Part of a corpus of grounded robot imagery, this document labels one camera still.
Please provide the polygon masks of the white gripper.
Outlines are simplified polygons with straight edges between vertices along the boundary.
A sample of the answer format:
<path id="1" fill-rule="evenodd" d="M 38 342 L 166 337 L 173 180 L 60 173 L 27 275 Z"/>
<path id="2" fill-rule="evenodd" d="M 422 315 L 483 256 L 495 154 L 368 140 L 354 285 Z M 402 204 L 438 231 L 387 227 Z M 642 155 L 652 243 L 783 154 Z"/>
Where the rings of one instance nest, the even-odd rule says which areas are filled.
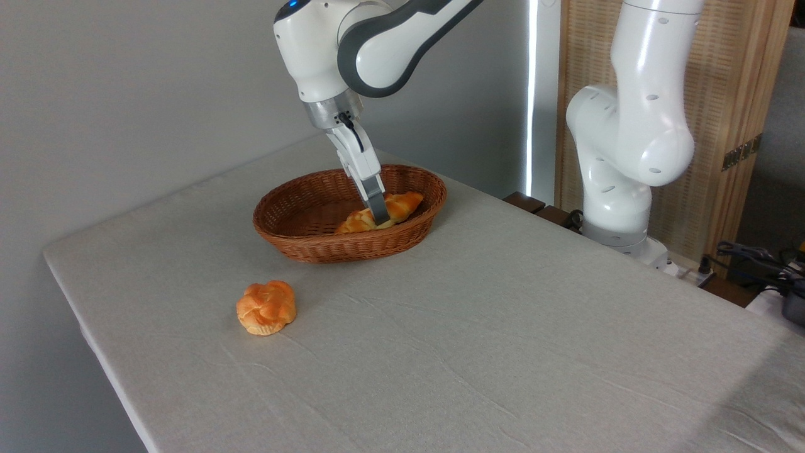
<path id="1" fill-rule="evenodd" d="M 390 221 L 379 159 L 364 128 L 360 123 L 352 123 L 352 126 L 340 123 L 325 130 L 325 134 L 336 147 L 345 172 L 358 183 L 360 197 L 370 210 L 374 223 L 380 226 Z"/>

